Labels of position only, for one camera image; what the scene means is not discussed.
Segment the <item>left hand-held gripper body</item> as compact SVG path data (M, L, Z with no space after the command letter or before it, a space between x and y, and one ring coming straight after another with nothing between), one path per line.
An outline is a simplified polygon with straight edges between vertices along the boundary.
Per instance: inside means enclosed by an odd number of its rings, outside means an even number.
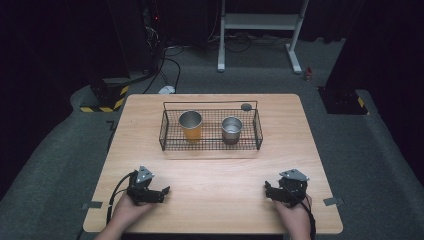
M145 166L140 166L130 175L126 193L134 204L158 202L158 194L149 189L153 177L154 174Z

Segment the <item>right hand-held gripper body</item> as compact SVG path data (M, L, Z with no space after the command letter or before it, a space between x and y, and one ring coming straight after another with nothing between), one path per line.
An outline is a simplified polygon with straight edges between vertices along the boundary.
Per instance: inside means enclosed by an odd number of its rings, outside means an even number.
M280 172L278 200L294 207L306 197L309 177L297 169Z

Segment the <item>black wire basket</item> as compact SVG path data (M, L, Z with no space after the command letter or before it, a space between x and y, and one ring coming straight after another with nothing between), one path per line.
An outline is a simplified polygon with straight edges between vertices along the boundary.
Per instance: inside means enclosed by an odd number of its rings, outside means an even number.
M252 105L251 111L243 111L241 105ZM164 102L159 142L165 150L259 150L263 141L257 101L215 102ZM201 139L189 143L178 123L179 116L188 110L202 115ZM238 117L243 129L237 144L227 145L222 140L221 122L228 116Z

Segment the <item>silver metal cup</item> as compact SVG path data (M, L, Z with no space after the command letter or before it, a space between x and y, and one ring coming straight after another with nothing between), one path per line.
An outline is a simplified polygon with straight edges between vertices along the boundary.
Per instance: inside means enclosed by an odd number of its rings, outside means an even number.
M243 122L235 116L228 116L221 122L222 140L227 145L237 144L241 131L243 129Z

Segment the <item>yellow metal cup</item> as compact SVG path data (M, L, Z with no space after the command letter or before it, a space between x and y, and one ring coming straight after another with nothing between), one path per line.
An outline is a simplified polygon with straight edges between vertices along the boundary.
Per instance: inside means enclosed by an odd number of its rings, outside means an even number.
M179 116L178 123L189 143L196 143L201 139L202 115L198 111L184 111Z

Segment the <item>person's left hand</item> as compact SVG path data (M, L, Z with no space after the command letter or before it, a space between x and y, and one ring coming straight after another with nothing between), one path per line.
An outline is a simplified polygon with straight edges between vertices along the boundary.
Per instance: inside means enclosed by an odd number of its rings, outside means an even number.
M136 205L127 194L123 194L113 211L108 226L123 233L155 207L152 203Z

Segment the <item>person's right hand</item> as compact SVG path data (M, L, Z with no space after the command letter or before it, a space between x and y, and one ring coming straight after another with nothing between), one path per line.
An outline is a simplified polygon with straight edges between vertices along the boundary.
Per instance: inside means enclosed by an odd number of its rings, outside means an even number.
M307 210L304 208L306 206L308 209L311 209L312 199L309 195L306 196L301 204L297 204L291 208L279 201L273 201L273 204L288 234L311 234L310 218Z

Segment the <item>black yellow striped base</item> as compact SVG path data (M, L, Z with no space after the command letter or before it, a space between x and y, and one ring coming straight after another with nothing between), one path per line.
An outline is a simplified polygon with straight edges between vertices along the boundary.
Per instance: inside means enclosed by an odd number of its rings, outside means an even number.
M89 93L79 105L82 112L114 112L122 106L129 89L125 85L109 85L99 80L89 87Z

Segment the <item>black base with yellow mark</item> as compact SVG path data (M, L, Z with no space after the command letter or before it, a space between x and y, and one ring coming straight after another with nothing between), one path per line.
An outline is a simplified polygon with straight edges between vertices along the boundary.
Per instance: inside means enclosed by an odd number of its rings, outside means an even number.
M319 87L318 93L328 114L367 115L363 99L355 92L340 91Z

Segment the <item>dark equipment rack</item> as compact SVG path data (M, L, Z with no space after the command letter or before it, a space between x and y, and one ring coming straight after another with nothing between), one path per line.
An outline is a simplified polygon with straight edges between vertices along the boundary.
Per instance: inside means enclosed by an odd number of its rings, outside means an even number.
M130 78L151 75L163 49L158 0L108 0Z

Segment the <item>white metal stand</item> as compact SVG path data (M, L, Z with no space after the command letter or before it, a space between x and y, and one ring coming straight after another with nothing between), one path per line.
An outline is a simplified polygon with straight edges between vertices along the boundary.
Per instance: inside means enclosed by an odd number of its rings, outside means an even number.
M225 31L226 30L276 30L292 31L290 42L285 45L293 72L301 74L302 68L295 53L295 47L306 15L309 0L302 0L297 14L248 14L227 13L226 0L221 0L220 33L217 58L217 71L225 71Z

